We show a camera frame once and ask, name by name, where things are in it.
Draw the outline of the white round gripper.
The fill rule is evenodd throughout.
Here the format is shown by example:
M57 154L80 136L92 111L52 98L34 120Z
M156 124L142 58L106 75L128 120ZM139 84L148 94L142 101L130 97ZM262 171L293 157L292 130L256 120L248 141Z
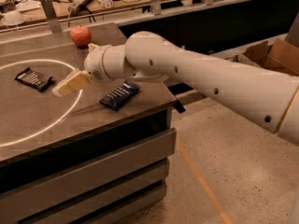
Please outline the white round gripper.
M88 55L84 61L85 70L93 80L109 82L125 75L125 47L124 45L99 46L94 43L88 45ZM52 93L63 97L75 91L88 88L92 83L90 76L85 71L73 70L61 80Z

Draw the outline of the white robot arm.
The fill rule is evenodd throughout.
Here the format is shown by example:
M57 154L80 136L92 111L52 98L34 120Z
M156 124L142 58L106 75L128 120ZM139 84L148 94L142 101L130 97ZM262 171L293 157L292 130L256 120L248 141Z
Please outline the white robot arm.
M93 81L155 82L170 77L299 144L298 77L188 51L151 32L135 33L119 46L91 43L84 69L72 71L52 92L62 97Z

